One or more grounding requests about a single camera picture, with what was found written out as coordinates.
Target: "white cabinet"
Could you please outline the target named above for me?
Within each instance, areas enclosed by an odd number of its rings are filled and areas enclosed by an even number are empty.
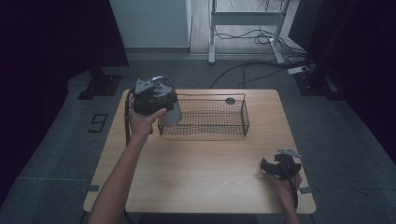
[[[188,48],[191,0],[110,0],[125,48]]]

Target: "wooden table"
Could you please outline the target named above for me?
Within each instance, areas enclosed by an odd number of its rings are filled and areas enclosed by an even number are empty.
[[[123,94],[92,185],[102,187],[125,148]],[[278,149],[297,151],[279,96],[274,90],[177,90],[177,93],[245,93],[247,136],[223,139],[160,135],[148,138],[126,204],[128,212],[282,213],[260,161],[274,160]],[[301,187],[308,187],[304,169]],[[89,191],[84,209],[91,211],[98,191]],[[299,192],[298,213],[312,214],[311,193]]]

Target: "forearm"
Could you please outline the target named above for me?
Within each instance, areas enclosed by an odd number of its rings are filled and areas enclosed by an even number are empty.
[[[294,200],[290,194],[279,195],[285,215],[285,224],[300,224],[300,219],[294,207]]]
[[[93,205],[89,223],[120,223],[145,142],[144,137],[131,138]]]

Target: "dark wall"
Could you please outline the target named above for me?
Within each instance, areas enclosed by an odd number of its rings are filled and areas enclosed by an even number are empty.
[[[332,75],[396,162],[395,9],[395,1],[360,1],[336,43]]]
[[[289,36],[396,162],[395,9],[395,1],[301,0]]]
[[[3,203],[62,107],[68,79],[128,63],[107,0],[2,1],[0,22]]]

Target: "metal mesh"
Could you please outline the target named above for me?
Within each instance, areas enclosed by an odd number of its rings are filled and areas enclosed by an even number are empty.
[[[227,100],[179,99],[178,103],[182,113],[181,122],[174,127],[166,127],[159,122],[160,134],[246,135],[248,132],[245,95],[242,100],[235,100],[230,95]]]

